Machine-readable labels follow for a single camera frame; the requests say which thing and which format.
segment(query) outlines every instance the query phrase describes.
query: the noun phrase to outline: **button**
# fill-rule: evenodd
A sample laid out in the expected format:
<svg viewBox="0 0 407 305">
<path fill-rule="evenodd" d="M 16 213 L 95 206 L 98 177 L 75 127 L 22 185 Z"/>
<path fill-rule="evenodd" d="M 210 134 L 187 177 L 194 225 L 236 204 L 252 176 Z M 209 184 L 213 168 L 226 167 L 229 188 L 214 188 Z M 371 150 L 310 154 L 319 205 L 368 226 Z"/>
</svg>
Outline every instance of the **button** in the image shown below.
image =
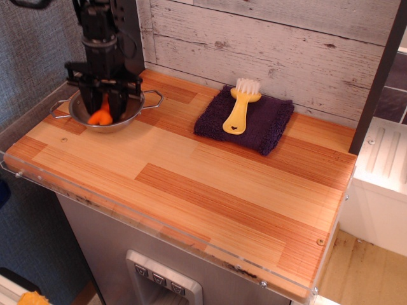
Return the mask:
<svg viewBox="0 0 407 305">
<path fill-rule="evenodd" d="M 153 279 L 157 284 L 160 284 L 161 286 L 167 286 L 167 281 L 161 275 L 153 273 Z"/>
<path fill-rule="evenodd" d="M 185 295 L 184 287 L 171 282 L 171 288 L 172 288 L 172 291 L 174 291 L 176 294 Z"/>
<path fill-rule="evenodd" d="M 148 270 L 140 265 L 134 264 L 135 270 L 141 275 L 148 277 Z"/>
</svg>

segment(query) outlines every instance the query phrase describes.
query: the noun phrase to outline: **brush handle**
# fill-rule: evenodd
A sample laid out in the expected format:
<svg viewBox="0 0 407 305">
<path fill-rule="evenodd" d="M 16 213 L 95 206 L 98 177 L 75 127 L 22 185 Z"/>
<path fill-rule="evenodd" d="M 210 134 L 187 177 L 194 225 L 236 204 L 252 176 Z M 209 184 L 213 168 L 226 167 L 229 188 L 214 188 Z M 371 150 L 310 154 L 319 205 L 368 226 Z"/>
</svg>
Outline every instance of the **brush handle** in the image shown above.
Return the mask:
<svg viewBox="0 0 407 305">
<path fill-rule="evenodd" d="M 247 105 L 252 95 L 237 92 L 236 103 L 229 118 L 223 123 L 223 130 L 232 135 L 241 135 L 246 130 Z"/>
</svg>

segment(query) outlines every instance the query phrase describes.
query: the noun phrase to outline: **gray fabric wall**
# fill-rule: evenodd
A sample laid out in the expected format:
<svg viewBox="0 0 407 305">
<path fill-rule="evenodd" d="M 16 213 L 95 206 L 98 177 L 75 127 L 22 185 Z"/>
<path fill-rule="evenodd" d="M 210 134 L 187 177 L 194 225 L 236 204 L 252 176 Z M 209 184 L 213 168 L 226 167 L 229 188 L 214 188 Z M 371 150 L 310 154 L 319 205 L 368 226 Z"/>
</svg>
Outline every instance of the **gray fabric wall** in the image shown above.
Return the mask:
<svg viewBox="0 0 407 305">
<path fill-rule="evenodd" d="M 71 0 L 42 11 L 2 1 L 0 132 L 64 82 L 64 62 L 84 59 L 80 30 Z M 90 275 L 56 196 L 4 170 L 0 179 L 11 189 L 0 209 L 0 267 L 35 283 L 55 305 L 72 303 Z"/>
<path fill-rule="evenodd" d="M 65 80 L 64 62 L 83 60 L 71 0 L 45 10 L 0 6 L 0 132 Z"/>
</svg>

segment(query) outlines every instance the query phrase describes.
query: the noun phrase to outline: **dish cloth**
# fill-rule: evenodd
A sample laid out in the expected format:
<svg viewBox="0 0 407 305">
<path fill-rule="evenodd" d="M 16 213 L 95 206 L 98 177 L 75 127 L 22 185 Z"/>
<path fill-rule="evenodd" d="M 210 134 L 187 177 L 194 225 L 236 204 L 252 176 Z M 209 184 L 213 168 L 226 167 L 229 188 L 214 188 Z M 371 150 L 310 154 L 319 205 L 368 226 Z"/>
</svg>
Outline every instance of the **dish cloth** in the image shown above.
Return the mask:
<svg viewBox="0 0 407 305">
<path fill-rule="evenodd" d="M 231 88 L 224 86 L 214 97 L 195 123 L 194 134 L 233 142 L 267 156 L 277 146 L 286 129 L 294 111 L 293 101 L 262 96 L 259 101 L 249 103 L 246 131 L 241 135 L 232 135 L 222 129 L 236 102 L 230 95 Z"/>
</svg>

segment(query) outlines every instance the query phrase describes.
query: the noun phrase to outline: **orange toy carrot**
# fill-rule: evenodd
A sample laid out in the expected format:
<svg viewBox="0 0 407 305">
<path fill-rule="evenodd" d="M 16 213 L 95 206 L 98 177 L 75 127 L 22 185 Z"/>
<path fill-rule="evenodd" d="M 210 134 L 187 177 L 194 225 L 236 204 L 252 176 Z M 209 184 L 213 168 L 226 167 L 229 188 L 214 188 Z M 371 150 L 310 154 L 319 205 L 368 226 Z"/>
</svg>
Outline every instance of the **orange toy carrot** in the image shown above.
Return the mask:
<svg viewBox="0 0 407 305">
<path fill-rule="evenodd" d="M 110 115 L 108 96 L 105 95 L 103 98 L 102 106 L 98 111 L 90 116 L 88 124 L 109 125 L 111 123 L 113 123 L 113 118 Z"/>
</svg>

